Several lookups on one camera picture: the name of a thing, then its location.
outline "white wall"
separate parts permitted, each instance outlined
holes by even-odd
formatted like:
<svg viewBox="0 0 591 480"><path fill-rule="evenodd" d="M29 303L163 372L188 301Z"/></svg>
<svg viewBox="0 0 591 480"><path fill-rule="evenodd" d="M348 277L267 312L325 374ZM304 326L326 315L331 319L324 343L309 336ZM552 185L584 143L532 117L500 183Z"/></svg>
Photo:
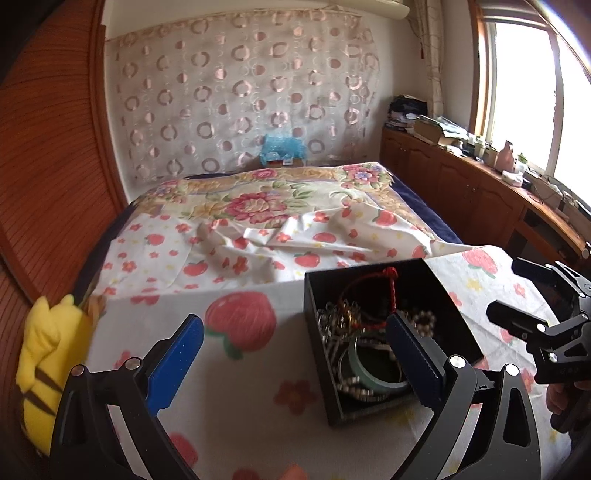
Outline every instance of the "white wall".
<svg viewBox="0 0 591 480"><path fill-rule="evenodd" d="M326 4L327 2L309 0L107 0L103 24L106 25L107 38L114 38L160 23L216 12L254 8L318 8L325 7ZM420 43L408 22L390 20L367 12L360 13L372 30L380 59L379 86L367 129L369 158L377 160L382 124L392 97L398 93L407 93L426 99L428 83L424 63L420 59ZM125 169L120 160L117 159L119 171L123 172ZM127 175L122 175L122 179L130 201L148 189L145 184L137 185L129 181Z"/></svg>
<svg viewBox="0 0 591 480"><path fill-rule="evenodd" d="M472 108L474 46L467 0L441 0L443 7L443 102L445 116L468 128Z"/></svg>

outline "pink bottle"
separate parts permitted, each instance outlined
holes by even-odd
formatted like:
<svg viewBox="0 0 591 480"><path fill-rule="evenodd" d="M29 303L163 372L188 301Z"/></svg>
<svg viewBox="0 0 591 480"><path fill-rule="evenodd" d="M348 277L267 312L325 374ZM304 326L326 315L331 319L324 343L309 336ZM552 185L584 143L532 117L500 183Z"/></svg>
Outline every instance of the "pink bottle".
<svg viewBox="0 0 591 480"><path fill-rule="evenodd" d="M506 170L509 173L513 173L513 169L515 168L515 159L513 158L513 149L511 148L512 146L513 144L511 142L508 140L505 141L503 150L499 152L499 155L496 158L496 171L503 172L503 170Z"/></svg>

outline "open jewelry box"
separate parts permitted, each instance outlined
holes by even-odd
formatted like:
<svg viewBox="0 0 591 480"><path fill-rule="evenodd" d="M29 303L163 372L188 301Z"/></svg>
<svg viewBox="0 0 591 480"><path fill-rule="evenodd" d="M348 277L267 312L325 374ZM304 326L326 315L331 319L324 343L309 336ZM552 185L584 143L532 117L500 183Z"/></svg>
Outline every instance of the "open jewelry box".
<svg viewBox="0 0 591 480"><path fill-rule="evenodd" d="M405 260L307 273L304 313L324 397L324 407L331 426L399 406L414 398L410 388L399 390L375 403L365 403L339 392L338 379L335 379L332 372L335 368L334 356L324 347L323 332L319 325L319 310L322 312L327 304L336 304L344 291L352 296L349 300L362 303L362 308L371 307L374 317L383 316L385 320L390 313L391 284L385 276L371 275L379 274L387 267L394 267L398 273L394 284L397 310L432 313L437 318L433 338L446 355L461 355L472 365L482 359L482 351L468 325L424 260Z"/></svg>

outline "window pane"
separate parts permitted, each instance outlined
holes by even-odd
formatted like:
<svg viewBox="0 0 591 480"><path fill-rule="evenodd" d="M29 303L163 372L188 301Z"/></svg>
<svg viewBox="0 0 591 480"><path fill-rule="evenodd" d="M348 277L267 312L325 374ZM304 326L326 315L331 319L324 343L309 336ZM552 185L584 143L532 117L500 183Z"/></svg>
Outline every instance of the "window pane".
<svg viewBox="0 0 591 480"><path fill-rule="evenodd" d="M561 39L558 44L564 81L564 121L554 176L591 204L591 154L586 146L591 85L567 45Z"/></svg>
<svg viewBox="0 0 591 480"><path fill-rule="evenodd" d="M496 24L496 105L492 143L546 168L554 132L556 73L544 30Z"/></svg>

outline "navy blue bed sheet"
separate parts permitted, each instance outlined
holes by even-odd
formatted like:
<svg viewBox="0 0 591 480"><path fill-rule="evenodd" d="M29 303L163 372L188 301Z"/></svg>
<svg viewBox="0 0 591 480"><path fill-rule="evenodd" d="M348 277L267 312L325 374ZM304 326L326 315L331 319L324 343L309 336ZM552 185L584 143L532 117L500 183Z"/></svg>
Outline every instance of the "navy blue bed sheet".
<svg viewBox="0 0 591 480"><path fill-rule="evenodd" d="M205 175L191 175L188 176L188 179L203 179L203 178L213 178L213 177L223 177L230 174L215 174L209 173ZM458 238L458 236L449 228L446 223L441 220L438 214L436 214L433 210L431 210L421 198L414 193L410 188L408 188L401 180L394 177L394 181L390 185L393 190L395 190L401 197L402 200L406 202L406 204L414 210L414 212L423 219L423 221L431 227L431 229L442 239L446 242L454 243L454 244L461 244L462 241ZM103 233L100 237L100 240L97 242L96 246L86 259L86 262L82 269L80 270L80 274L74 284L74 289L72 294L74 295L74 300L76 304L80 304L80 302L84 299L87 290L96 275L96 273L101 268L103 262L105 261L105 257L109 250L109 245L111 241L119 235L119 232L125 226L125 223L131 216L131 214L135 210L135 205L131 203L127 206L127 208L113 221L113 223L109 226L109 228Z"/></svg>

